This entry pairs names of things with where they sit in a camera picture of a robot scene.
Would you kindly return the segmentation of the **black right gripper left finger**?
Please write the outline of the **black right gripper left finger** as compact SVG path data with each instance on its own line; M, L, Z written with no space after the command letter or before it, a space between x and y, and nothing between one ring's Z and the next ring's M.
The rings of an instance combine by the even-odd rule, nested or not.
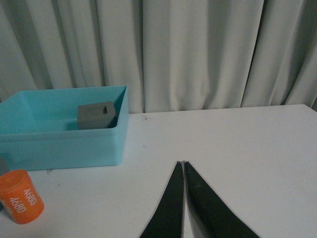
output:
M177 162L142 238L180 238L183 224L183 169Z

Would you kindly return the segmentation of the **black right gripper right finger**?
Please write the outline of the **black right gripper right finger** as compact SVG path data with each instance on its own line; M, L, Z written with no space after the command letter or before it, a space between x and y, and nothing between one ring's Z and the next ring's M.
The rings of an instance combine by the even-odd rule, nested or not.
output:
M187 191L196 214L212 238L257 238L190 164L185 162Z

